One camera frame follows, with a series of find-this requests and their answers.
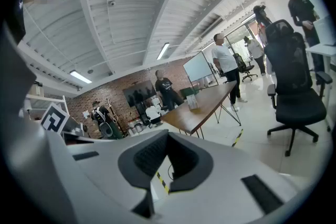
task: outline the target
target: chair base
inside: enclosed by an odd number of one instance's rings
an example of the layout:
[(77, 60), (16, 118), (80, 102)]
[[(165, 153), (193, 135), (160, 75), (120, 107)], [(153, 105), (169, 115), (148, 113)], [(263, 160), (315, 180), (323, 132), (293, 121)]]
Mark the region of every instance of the chair base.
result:
[(244, 79), (246, 79), (246, 78), (249, 78), (252, 81), (252, 78), (251, 78), (252, 76), (257, 76), (258, 77), (257, 74), (250, 74), (249, 71), (245, 72), (245, 74), (246, 74), (246, 76), (243, 77), (242, 82), (244, 82)]
[(271, 132), (276, 132), (276, 131), (281, 131), (281, 130), (287, 130), (287, 129), (292, 129), (292, 136), (290, 138), (290, 144), (289, 144), (289, 148), (288, 150), (285, 152), (285, 156), (288, 157), (290, 156), (290, 152), (292, 150), (292, 146), (293, 146), (293, 142), (294, 142), (294, 137), (295, 137), (295, 130), (301, 130), (303, 132), (305, 132), (306, 134), (309, 134), (313, 137), (313, 143), (316, 143), (319, 140), (319, 135), (315, 132), (313, 132), (312, 130), (310, 130), (309, 128), (305, 127), (305, 126), (300, 126), (300, 127), (290, 127), (288, 125), (281, 125), (279, 127), (275, 127), (273, 129), (269, 129), (267, 131), (267, 135), (271, 135)]

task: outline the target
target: fluorescent light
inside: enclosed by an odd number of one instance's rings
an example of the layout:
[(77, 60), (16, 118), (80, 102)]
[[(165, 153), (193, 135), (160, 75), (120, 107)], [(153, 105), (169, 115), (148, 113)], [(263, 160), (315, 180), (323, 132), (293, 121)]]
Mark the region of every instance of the fluorescent light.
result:
[(246, 18), (245, 20), (243, 20), (240, 24), (243, 25), (244, 23), (248, 22), (249, 20), (251, 20), (254, 17), (256, 17), (256, 15), (252, 14), (251, 16), (249, 16), (248, 18)]
[(84, 78), (81, 74), (79, 74), (77, 71), (73, 70), (70, 72), (70, 75), (74, 76), (77, 79), (80, 79), (81, 81), (84, 81), (86, 83), (91, 83), (92, 81), (88, 80), (87, 78)]
[(202, 49), (201, 51), (205, 50), (207, 47), (211, 46), (213, 43), (215, 43), (214, 41), (212, 41), (208, 46), (206, 46), (204, 49)]
[(159, 56), (157, 57), (157, 60), (160, 60), (160, 59), (161, 59), (161, 57), (163, 56), (163, 54), (165, 53), (165, 51), (168, 49), (168, 46), (169, 46), (169, 45), (170, 45), (170, 43), (165, 43), (165, 44), (164, 44), (164, 46), (163, 46), (163, 48), (162, 48), (162, 50), (161, 50)]

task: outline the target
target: white ceiling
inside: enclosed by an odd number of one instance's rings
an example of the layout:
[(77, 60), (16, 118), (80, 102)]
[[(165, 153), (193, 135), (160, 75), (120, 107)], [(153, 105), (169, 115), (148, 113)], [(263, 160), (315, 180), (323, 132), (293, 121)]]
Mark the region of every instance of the white ceiling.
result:
[[(165, 42), (166, 60), (188, 57), (217, 18), (221, 30), (245, 18), (259, 0), (52, 0), (25, 4), (26, 36), (19, 48), (32, 70), (69, 87), (100, 85), (121, 73), (155, 66)], [(206, 40), (197, 46), (204, 45)]]

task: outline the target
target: yellow black tape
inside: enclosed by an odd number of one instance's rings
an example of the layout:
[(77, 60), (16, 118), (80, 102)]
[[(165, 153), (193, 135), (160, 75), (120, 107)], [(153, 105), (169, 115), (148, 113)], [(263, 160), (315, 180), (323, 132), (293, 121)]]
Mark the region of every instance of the yellow black tape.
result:
[(159, 172), (156, 172), (156, 175), (158, 176), (159, 181), (161, 182), (162, 186), (164, 187), (165, 191), (169, 194), (170, 189), (168, 188), (167, 184), (164, 182), (163, 178), (159, 174)]
[(239, 138), (242, 136), (242, 134), (243, 134), (243, 129), (242, 129), (242, 130), (240, 131), (240, 133), (238, 134), (238, 136), (237, 136), (235, 142), (232, 144), (232, 147), (234, 147), (234, 146), (237, 144), (237, 142), (238, 142)]

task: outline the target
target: white floor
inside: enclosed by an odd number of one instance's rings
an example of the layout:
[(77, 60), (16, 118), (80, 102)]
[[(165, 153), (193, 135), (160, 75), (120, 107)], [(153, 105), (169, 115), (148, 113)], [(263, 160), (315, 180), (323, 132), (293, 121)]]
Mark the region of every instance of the white floor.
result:
[[(270, 75), (261, 76), (259, 68), (256, 67), (251, 73), (258, 74), (258, 77), (253, 77), (252, 81), (247, 79), (240, 82), (241, 96), (248, 100), (247, 103), (237, 103), (240, 107), (238, 116), (242, 125), (239, 126), (222, 110), (219, 123), (213, 114), (202, 126), (204, 138), (208, 141), (231, 146), (243, 129), (243, 134), (237, 142), (236, 148), (259, 159), (275, 171), (285, 174), (284, 176), (291, 175), (289, 177), (293, 178), (298, 187), (304, 188), (319, 176), (327, 156), (332, 152), (331, 133), (327, 132), (325, 121), (309, 126), (319, 134), (317, 143), (312, 142), (311, 136), (297, 131), (291, 155), (285, 157), (291, 130), (274, 132), (271, 136), (266, 134), (268, 129), (281, 125), (275, 119), (275, 110), (272, 107), (270, 97), (267, 96), (267, 87), (274, 78)], [(331, 96), (335, 96), (335, 80), (334, 77)], [(225, 100), (223, 105), (229, 107), (229, 100)], [(163, 123), (159, 127), (146, 128), (142, 133), (157, 129), (179, 132), (175, 127)]]

